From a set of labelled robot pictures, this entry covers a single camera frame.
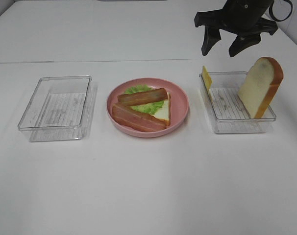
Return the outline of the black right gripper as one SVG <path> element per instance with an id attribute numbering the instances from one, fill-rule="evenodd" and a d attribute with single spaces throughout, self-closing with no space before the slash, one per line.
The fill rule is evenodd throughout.
<path id="1" fill-rule="evenodd" d="M 262 17 L 271 3 L 271 0 L 228 0 L 222 9 L 197 12 L 195 27 L 205 26 L 202 55 L 206 56 L 215 43 L 221 40 L 220 29 L 238 35 L 229 48 L 230 57 L 259 44 L 259 33 L 273 35 L 278 30 L 276 22 Z"/>

